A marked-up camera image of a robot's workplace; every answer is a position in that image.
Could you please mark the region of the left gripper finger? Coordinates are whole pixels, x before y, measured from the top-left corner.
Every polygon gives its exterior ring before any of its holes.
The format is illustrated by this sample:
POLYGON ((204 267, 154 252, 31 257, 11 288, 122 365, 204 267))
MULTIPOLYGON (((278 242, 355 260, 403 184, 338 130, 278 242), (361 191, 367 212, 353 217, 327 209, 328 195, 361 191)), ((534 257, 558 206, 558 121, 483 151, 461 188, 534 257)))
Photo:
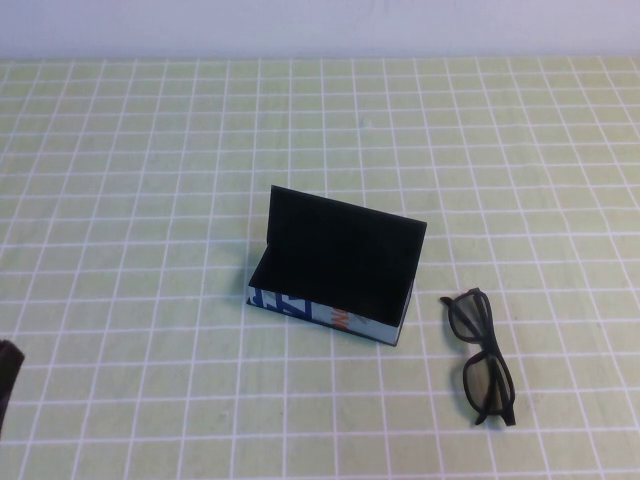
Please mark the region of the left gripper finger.
POLYGON ((25 360, 24 353, 10 340, 1 340, 0 348, 0 426, 11 398, 11 394, 25 360))

